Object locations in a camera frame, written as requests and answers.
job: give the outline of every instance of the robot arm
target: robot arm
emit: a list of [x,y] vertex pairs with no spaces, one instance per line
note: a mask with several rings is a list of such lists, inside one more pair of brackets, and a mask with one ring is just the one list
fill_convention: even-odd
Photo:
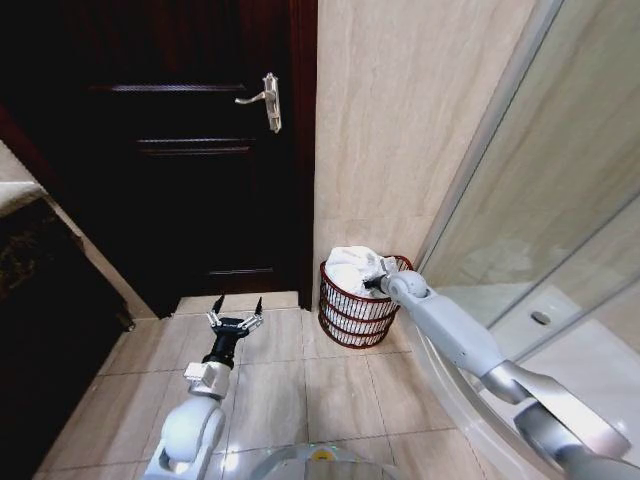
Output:
[[[631,447],[623,435],[555,379],[505,358],[490,332],[451,299],[438,295],[422,275],[403,271],[374,284],[407,309],[438,351],[498,398],[512,404],[535,399],[514,423],[527,443],[564,469],[568,478],[598,478],[589,476],[593,468],[584,468],[586,458],[592,466],[615,469],[610,471],[616,478],[640,478],[640,469],[619,460]],[[622,471],[629,476],[620,476]]]
[[229,390],[235,347],[241,338],[262,322],[262,299],[246,320],[219,318],[224,295],[207,314],[216,339],[201,363],[187,366],[190,398],[167,416],[162,437],[143,480],[202,480],[211,454],[224,430],[225,414],[220,408]]

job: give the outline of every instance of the glass shower door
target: glass shower door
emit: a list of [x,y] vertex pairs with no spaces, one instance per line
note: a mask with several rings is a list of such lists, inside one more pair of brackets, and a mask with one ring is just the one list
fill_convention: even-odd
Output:
[[[640,464],[640,3],[565,0],[422,273]],[[495,415],[509,407],[473,383]]]

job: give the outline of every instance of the dark brown door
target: dark brown door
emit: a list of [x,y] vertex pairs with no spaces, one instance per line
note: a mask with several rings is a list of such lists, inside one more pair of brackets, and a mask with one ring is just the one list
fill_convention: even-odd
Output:
[[[312,219],[294,158],[289,2],[14,3],[0,102],[156,313],[181,295],[299,289],[300,226]],[[278,134],[264,102],[234,103],[268,72]]]

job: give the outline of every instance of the beige floor tile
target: beige floor tile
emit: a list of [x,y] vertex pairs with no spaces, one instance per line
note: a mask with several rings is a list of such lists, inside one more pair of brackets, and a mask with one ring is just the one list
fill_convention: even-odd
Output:
[[464,435],[458,430],[391,435],[398,468],[410,479],[484,480]]
[[229,451],[307,441],[302,361],[241,365]]
[[142,460],[169,372],[98,377],[52,470]]
[[126,463],[51,472],[47,480],[134,480],[137,465]]
[[172,370],[187,336],[188,323],[181,318],[139,320],[133,332],[125,334],[109,374]]
[[[201,362],[202,358],[211,352],[216,335],[211,330],[206,315],[175,315],[173,319],[187,326],[187,336],[174,365],[176,370],[184,370],[189,362]],[[236,363],[241,348],[241,345],[236,347]]]
[[367,356],[387,433],[452,428],[412,353]]
[[384,435],[364,356],[305,360],[309,440]]
[[[240,293],[225,297],[222,312],[253,311],[260,297],[265,310],[298,307],[298,292]],[[218,296],[183,297],[176,313],[206,313],[211,310],[217,299]]]
[[[215,454],[211,456],[209,468],[207,469],[203,480],[220,480],[222,478],[222,462],[223,454]],[[136,465],[136,471],[133,476],[134,480],[140,480],[144,472],[147,470],[148,462],[140,462]]]
[[[169,386],[164,394],[162,399],[162,404],[160,405],[160,410],[158,410],[158,414],[156,415],[156,419],[153,422],[153,427],[151,429],[151,434],[149,435],[149,440],[147,441],[147,445],[145,446],[144,453],[142,458],[144,460],[149,460],[153,455],[156,447],[158,446],[158,442],[160,441],[160,435],[162,432],[162,425],[164,424],[167,415],[173,410],[175,407],[180,405],[182,402],[189,398],[188,391],[188,383],[185,378],[182,376],[183,372],[175,371],[171,372],[171,379],[169,380]],[[227,449],[227,440],[229,438],[229,425],[231,424],[231,414],[233,412],[233,400],[236,391],[236,385],[238,383],[238,369],[234,368],[231,371],[231,376],[229,377],[229,391],[227,392],[226,398],[222,401],[222,410],[227,416],[225,427],[222,432],[222,437],[220,438],[220,442],[215,448],[215,452],[224,452]]]
[[42,464],[40,465],[41,471],[50,470],[52,465],[55,463],[56,459],[61,455],[61,453],[68,448],[72,448],[72,446],[69,443],[72,440],[71,434],[77,427],[78,422],[82,418],[82,415],[86,410],[87,406],[91,403],[91,399],[93,398],[93,395],[95,394],[95,392],[98,390],[98,387],[102,383],[102,380],[103,380],[102,377],[96,377],[93,379],[93,382],[91,382],[91,385],[89,386],[85,394],[82,396],[82,399],[78,403],[78,406],[75,408],[75,410],[71,414],[71,417],[69,417],[69,420],[67,421],[64,428],[62,429],[62,432],[60,432],[60,435],[58,435],[58,438],[56,439],[53,446],[47,453],[47,456],[45,457]]
[[268,363],[302,358],[301,310],[264,312],[260,328],[240,342],[240,363]]

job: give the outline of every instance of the dark cabinet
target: dark cabinet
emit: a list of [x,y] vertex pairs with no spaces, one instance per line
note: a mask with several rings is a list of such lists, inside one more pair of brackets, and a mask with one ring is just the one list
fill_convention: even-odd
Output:
[[36,471],[123,331],[125,312],[44,199],[0,218],[0,424],[14,470],[7,478]]

